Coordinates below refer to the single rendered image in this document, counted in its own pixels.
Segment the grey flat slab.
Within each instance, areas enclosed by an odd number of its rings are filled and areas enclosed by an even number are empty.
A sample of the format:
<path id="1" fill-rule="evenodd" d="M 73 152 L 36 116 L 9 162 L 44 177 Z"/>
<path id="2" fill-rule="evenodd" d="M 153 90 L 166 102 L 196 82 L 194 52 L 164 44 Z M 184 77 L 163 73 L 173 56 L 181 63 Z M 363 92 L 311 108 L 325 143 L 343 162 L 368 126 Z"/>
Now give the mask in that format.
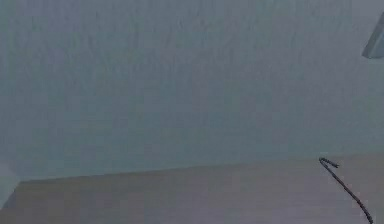
<path id="1" fill-rule="evenodd" d="M 384 12 L 380 15 L 373 32 L 363 49 L 362 56 L 367 59 L 384 58 Z"/>

